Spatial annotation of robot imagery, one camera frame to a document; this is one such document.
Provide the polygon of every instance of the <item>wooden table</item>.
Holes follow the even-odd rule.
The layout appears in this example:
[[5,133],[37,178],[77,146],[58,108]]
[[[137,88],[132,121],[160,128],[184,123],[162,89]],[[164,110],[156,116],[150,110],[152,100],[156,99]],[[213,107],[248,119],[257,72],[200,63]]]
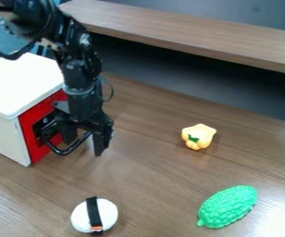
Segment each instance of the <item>wooden table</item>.
[[[91,156],[86,143],[29,168],[0,155],[0,236],[83,236],[69,216],[98,195],[119,208],[105,236],[285,237],[284,121],[108,78],[116,96],[105,111],[117,133],[103,156]],[[194,152],[180,130],[199,122],[218,132],[209,148]],[[194,226],[207,197],[238,184],[259,192],[251,213],[218,231]]]

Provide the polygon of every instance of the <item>toy bell pepper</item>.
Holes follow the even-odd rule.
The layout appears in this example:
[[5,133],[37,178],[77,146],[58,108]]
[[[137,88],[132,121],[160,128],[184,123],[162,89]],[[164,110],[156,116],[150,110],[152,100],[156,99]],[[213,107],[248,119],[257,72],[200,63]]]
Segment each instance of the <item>toy bell pepper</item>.
[[202,148],[206,148],[212,143],[215,133],[217,133],[216,129],[200,123],[183,129],[181,136],[189,148],[200,150]]

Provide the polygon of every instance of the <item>toy vegetable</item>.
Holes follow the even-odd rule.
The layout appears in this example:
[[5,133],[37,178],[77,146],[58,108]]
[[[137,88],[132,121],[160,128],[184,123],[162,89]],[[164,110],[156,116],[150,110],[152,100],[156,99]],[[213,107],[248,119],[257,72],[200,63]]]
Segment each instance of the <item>toy vegetable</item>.
[[253,209],[257,191],[250,186],[235,186],[220,191],[203,202],[197,212],[197,226],[211,229],[223,228],[243,218]]
[[193,150],[206,148],[212,143],[216,129],[208,127],[202,123],[182,130],[182,139],[186,145]]

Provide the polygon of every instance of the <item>cable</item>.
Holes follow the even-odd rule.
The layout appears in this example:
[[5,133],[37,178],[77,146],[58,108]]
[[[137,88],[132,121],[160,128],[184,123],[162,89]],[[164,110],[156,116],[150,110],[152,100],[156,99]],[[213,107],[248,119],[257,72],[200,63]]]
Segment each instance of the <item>cable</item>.
[[112,83],[109,82],[109,80],[107,78],[103,77],[103,76],[98,77],[98,80],[97,80],[96,83],[98,83],[98,82],[103,82],[103,83],[105,83],[106,85],[109,86],[109,88],[110,88],[110,95],[109,95],[108,99],[106,99],[106,100],[102,97],[102,100],[105,103],[110,102],[113,99],[113,97],[114,97],[114,87],[113,87]]

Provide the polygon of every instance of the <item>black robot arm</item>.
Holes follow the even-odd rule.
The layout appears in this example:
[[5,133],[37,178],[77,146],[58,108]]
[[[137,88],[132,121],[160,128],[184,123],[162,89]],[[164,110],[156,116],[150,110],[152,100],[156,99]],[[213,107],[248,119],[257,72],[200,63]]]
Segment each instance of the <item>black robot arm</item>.
[[[93,50],[91,35],[74,18],[60,11],[53,0],[0,0],[1,25],[10,34],[29,43],[16,53],[0,56],[16,60],[34,44],[48,47],[64,76],[63,90],[67,101],[54,103],[54,112],[45,125],[34,126],[36,139],[59,155],[67,155],[92,135],[94,153],[100,156],[112,138],[113,120],[104,113],[102,62]],[[77,128],[86,130],[77,139]],[[60,133],[69,144],[65,150],[50,139]]]

